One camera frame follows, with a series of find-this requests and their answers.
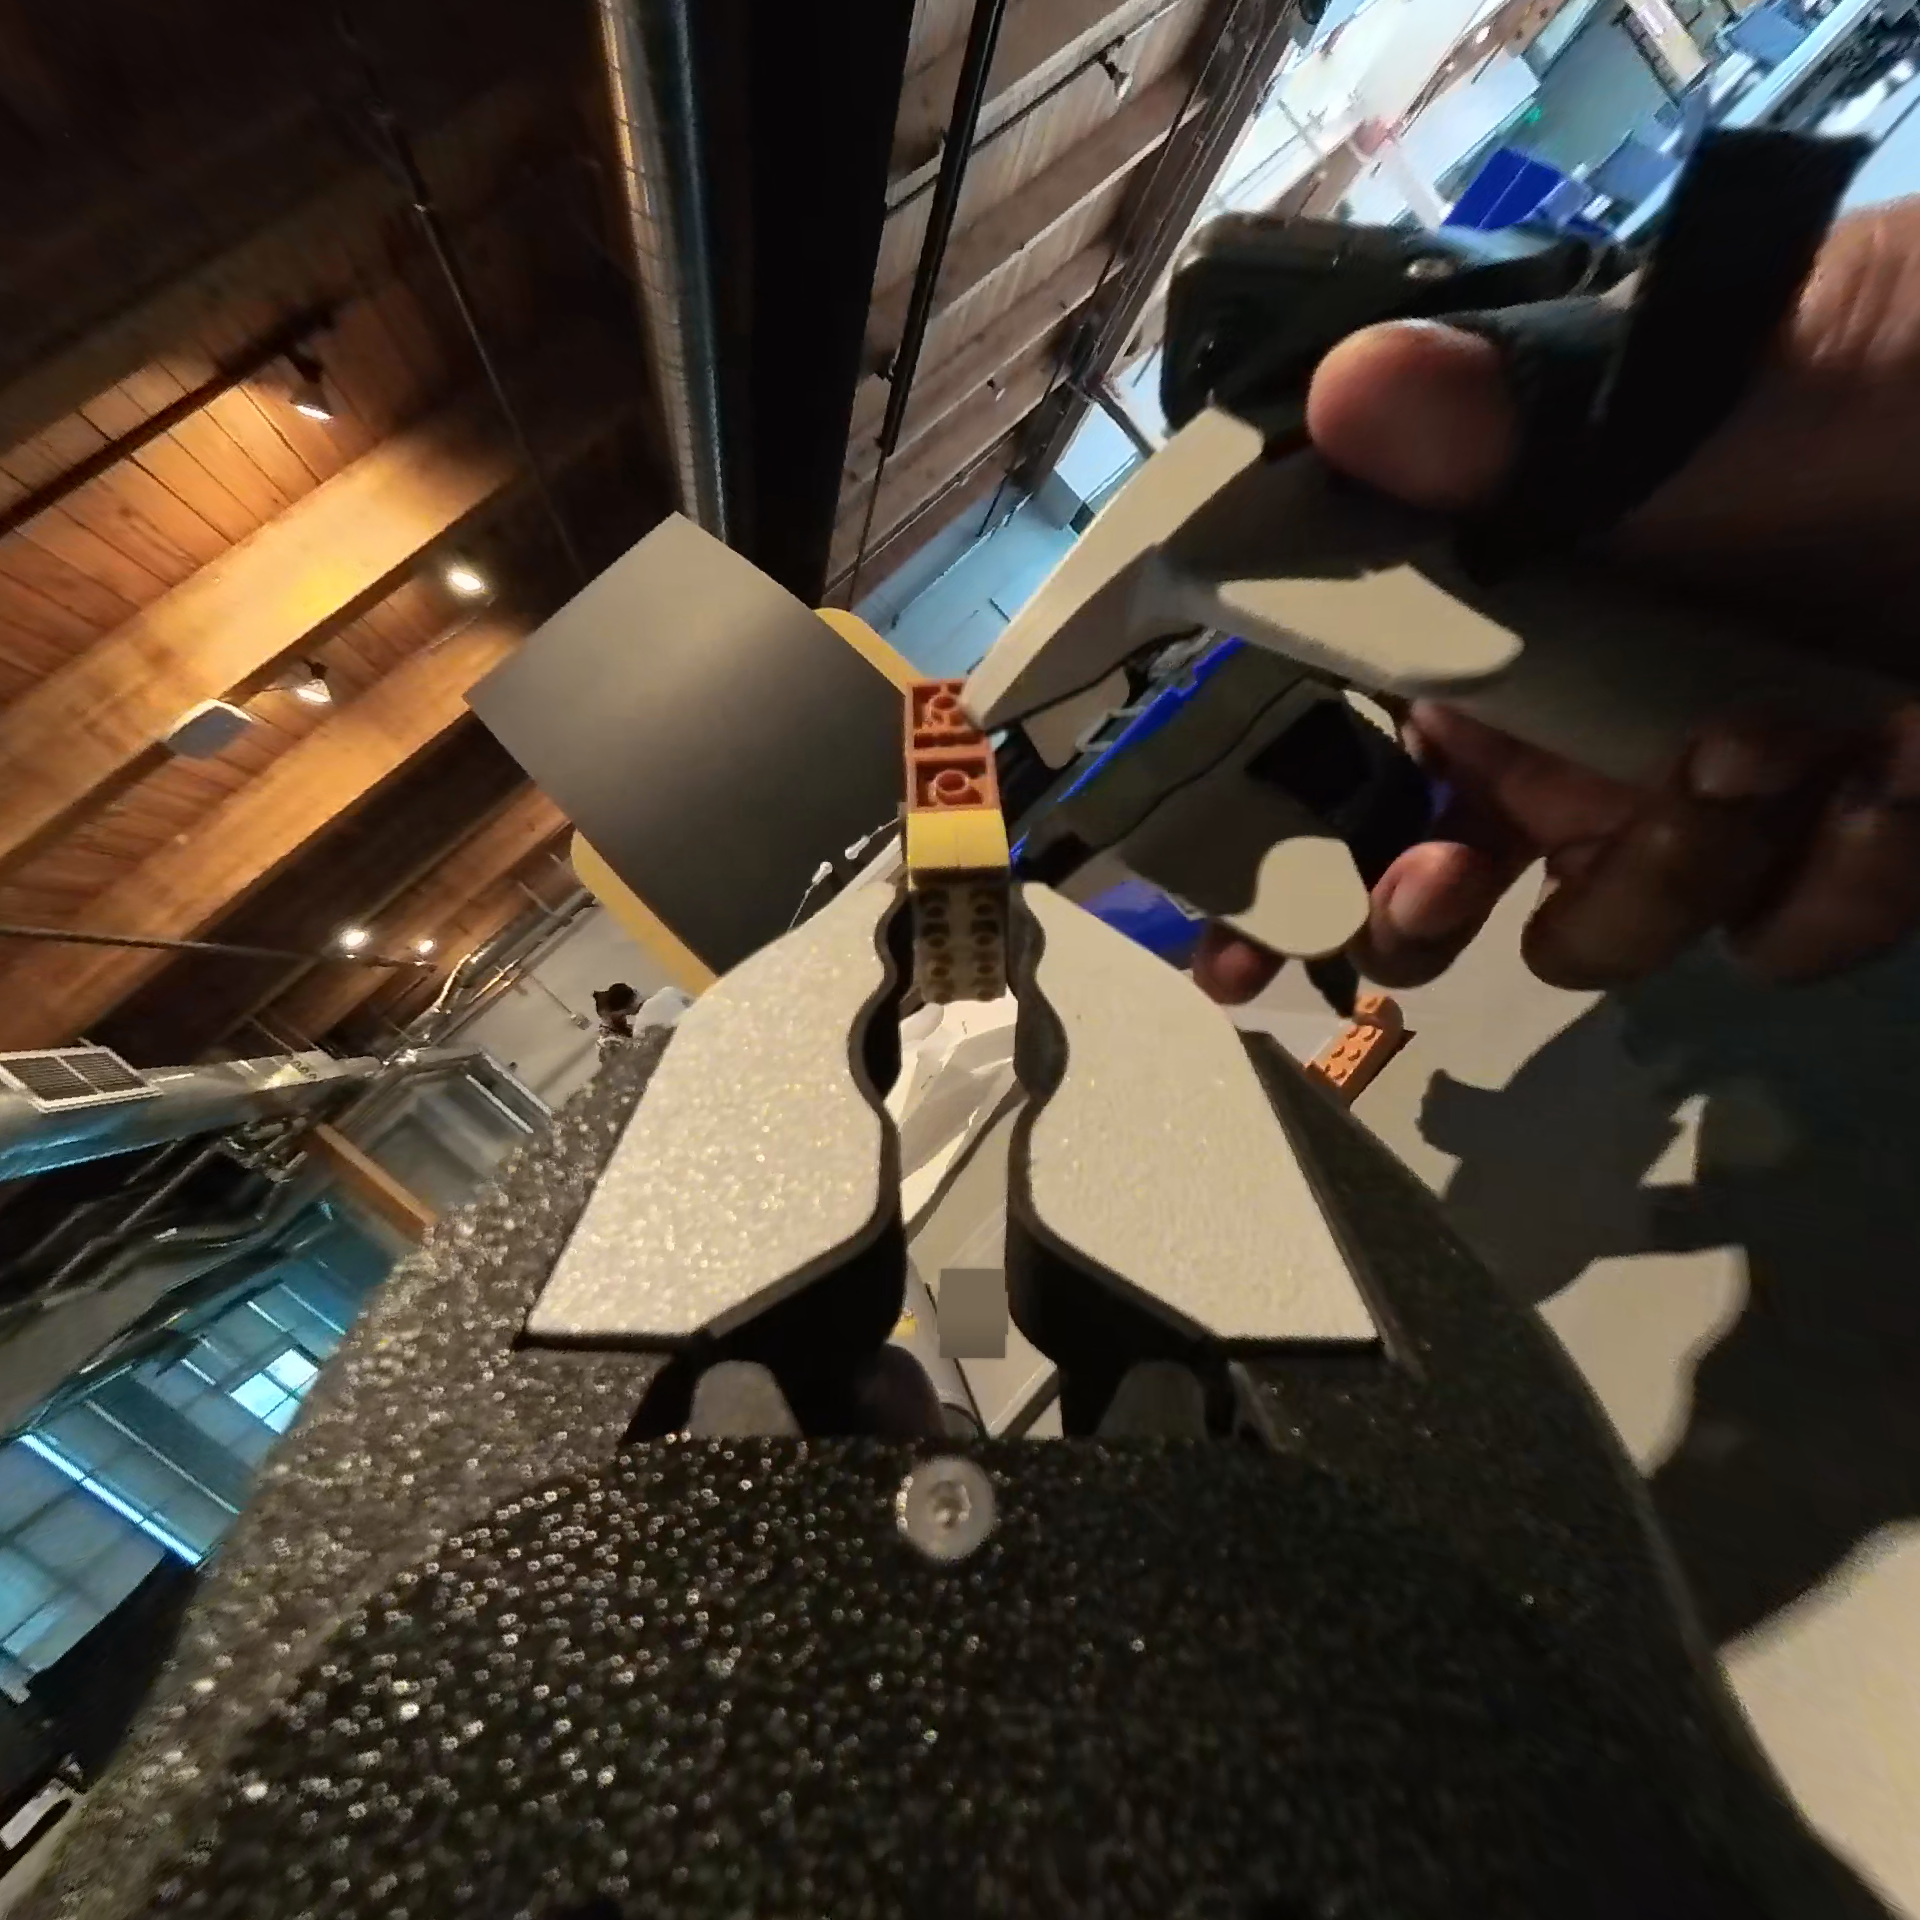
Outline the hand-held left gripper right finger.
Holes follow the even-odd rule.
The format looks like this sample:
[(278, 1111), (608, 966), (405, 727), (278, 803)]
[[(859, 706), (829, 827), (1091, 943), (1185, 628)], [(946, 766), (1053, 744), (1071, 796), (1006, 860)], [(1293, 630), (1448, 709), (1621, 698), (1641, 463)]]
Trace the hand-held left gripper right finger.
[(1374, 1354), (1255, 1053), (1187, 974), (1019, 891), (1006, 1286), (1046, 1354)]

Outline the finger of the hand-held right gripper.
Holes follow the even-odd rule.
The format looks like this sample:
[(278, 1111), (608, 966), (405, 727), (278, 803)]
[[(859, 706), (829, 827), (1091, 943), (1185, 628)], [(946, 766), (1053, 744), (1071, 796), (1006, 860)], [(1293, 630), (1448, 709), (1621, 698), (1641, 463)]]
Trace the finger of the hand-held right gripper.
[(1138, 877), (1281, 955), (1327, 957), (1368, 890), (1338, 813), (1374, 773), (1350, 704), (1273, 704), (1237, 738), (1189, 718), (1118, 751), (1103, 831)]
[(1264, 646), (1399, 698), (1494, 684), (1523, 635), (1474, 597), (1449, 528), (1233, 413), (1174, 434), (1096, 516), (967, 679), (978, 728), (1091, 690), (1187, 634)]

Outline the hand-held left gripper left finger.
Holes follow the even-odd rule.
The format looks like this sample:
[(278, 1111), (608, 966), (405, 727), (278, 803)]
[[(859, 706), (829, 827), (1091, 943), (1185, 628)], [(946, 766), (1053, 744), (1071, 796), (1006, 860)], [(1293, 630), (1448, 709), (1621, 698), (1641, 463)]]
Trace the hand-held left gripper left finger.
[(602, 1354), (870, 1354), (906, 1291), (894, 882), (679, 1019), (521, 1328)]

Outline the tan and brown toy brick model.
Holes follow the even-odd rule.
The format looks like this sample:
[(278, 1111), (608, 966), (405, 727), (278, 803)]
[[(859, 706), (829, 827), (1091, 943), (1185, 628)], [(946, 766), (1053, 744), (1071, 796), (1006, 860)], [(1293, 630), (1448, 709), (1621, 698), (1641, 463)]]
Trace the tan and brown toy brick model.
[(1010, 834), (998, 755), (963, 690), (958, 679), (917, 679), (904, 692), (904, 871), (927, 1005), (1006, 992)]

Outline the person's right hand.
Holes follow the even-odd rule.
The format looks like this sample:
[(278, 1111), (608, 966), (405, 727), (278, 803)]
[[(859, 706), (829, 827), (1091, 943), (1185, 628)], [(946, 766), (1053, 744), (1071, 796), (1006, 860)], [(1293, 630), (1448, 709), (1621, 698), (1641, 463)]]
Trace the person's right hand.
[[(1435, 323), (1336, 348), (1309, 431), (1336, 469), (1440, 512), (1496, 496), (1521, 453), (1502, 348)], [(1906, 197), (1832, 228), (1762, 376), (1617, 554), (1816, 648), (1902, 670), (1917, 668), (1917, 532)], [(1662, 789), (1600, 780), (1440, 704), (1411, 706), (1401, 735), (1453, 807), (1371, 890), (1350, 955), (1382, 987), (1446, 974), (1534, 861), (1545, 879), (1523, 955), (1558, 990), (1633, 986), (1709, 936), (1762, 979), (1814, 981), (1917, 934), (1913, 706), (1858, 735), (1727, 718)]]

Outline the brown toy brick hull piece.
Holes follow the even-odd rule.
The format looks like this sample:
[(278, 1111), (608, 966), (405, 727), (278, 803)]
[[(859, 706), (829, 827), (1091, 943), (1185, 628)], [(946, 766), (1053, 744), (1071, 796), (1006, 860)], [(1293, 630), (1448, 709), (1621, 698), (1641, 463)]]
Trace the brown toy brick hull piece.
[(1336, 1100), (1351, 1106), (1403, 1052), (1411, 1031), (1397, 998), (1362, 995), (1329, 1045), (1305, 1063), (1309, 1075)]

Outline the yellow-cased tablet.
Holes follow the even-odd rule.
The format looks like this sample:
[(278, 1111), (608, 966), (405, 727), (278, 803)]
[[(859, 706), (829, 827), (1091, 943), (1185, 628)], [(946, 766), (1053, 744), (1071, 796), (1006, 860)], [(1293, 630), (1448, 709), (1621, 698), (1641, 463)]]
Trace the yellow-cased tablet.
[(664, 981), (701, 995), (896, 850), (906, 690), (922, 666), (816, 608), (802, 668), (701, 672), (622, 767), (641, 847), (576, 823), (571, 867)]

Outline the white ceiling vent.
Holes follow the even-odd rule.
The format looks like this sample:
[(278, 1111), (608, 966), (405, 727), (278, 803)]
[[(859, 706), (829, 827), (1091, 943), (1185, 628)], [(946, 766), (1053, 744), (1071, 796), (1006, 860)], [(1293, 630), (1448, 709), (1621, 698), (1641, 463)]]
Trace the white ceiling vent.
[(146, 1072), (109, 1047), (8, 1048), (3, 1091), (29, 1100), (38, 1114), (83, 1114), (160, 1095)]

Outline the dark spiral ceiling duct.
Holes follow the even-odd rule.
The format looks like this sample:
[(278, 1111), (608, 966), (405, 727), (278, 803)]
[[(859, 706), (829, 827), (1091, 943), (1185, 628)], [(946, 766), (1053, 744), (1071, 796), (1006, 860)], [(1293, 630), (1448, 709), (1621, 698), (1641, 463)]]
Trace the dark spiral ceiling duct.
[(598, 7), (634, 286), (679, 509), (734, 541), (701, 64), (689, 3)]

